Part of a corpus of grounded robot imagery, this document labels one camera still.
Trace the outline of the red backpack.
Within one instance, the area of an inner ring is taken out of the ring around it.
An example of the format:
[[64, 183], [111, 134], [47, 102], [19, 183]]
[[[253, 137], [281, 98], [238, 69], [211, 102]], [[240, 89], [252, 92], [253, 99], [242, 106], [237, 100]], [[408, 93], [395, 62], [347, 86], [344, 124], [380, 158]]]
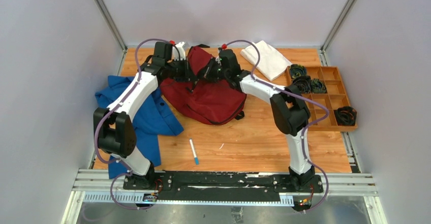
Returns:
[[231, 88], [225, 80], [211, 82], [198, 78], [198, 71], [211, 58], [216, 57], [203, 47], [191, 47], [187, 54], [189, 80], [165, 79], [160, 85], [163, 96], [178, 112], [204, 124], [224, 125], [243, 119], [245, 93]]

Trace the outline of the blue capped marker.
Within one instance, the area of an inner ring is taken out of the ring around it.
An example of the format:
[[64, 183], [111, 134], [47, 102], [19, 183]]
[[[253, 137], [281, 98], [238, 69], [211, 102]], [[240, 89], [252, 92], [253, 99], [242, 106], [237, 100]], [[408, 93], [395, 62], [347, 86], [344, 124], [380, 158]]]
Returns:
[[197, 152], [196, 152], [196, 149], [195, 149], [194, 142], [193, 142], [192, 138], [189, 138], [189, 143], [190, 143], [190, 147], [191, 147], [192, 154], [193, 154], [193, 157], [194, 157], [194, 162], [195, 162], [196, 165], [199, 165], [199, 160], [198, 160]]

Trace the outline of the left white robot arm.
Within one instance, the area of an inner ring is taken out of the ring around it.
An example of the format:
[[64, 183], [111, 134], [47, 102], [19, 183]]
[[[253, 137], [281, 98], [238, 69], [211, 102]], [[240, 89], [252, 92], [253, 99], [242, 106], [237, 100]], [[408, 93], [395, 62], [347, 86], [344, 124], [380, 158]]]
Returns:
[[153, 55], [143, 63], [135, 59], [137, 72], [128, 87], [108, 106], [98, 107], [93, 114], [94, 149], [99, 161], [121, 164], [124, 176], [136, 176], [143, 190], [156, 183], [154, 164], [137, 146], [133, 121], [141, 106], [167, 78], [185, 75], [187, 42], [154, 38]]

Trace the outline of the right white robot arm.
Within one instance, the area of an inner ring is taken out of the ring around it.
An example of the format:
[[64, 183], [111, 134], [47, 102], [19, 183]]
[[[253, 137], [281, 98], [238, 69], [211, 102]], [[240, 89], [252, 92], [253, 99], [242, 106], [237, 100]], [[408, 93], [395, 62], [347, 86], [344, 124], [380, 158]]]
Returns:
[[231, 49], [221, 50], [217, 58], [211, 58], [198, 71], [197, 76], [211, 82], [225, 80], [231, 88], [270, 104], [275, 125], [287, 139], [290, 185], [296, 192], [309, 188], [315, 175], [307, 143], [307, 126], [311, 114], [297, 86], [276, 85], [241, 69]]

